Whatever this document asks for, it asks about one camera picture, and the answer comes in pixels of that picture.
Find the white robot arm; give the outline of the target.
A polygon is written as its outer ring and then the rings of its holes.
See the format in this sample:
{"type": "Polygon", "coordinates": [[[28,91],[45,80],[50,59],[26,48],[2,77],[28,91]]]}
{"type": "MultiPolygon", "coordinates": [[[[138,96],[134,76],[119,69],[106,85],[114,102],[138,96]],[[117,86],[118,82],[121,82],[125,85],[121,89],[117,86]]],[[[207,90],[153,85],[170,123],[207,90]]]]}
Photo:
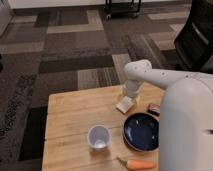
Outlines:
{"type": "Polygon", "coordinates": [[[165,91],[160,105],[159,171],[213,171],[213,74],[154,69],[148,60],[125,65],[123,93],[143,83],[165,91]]]}

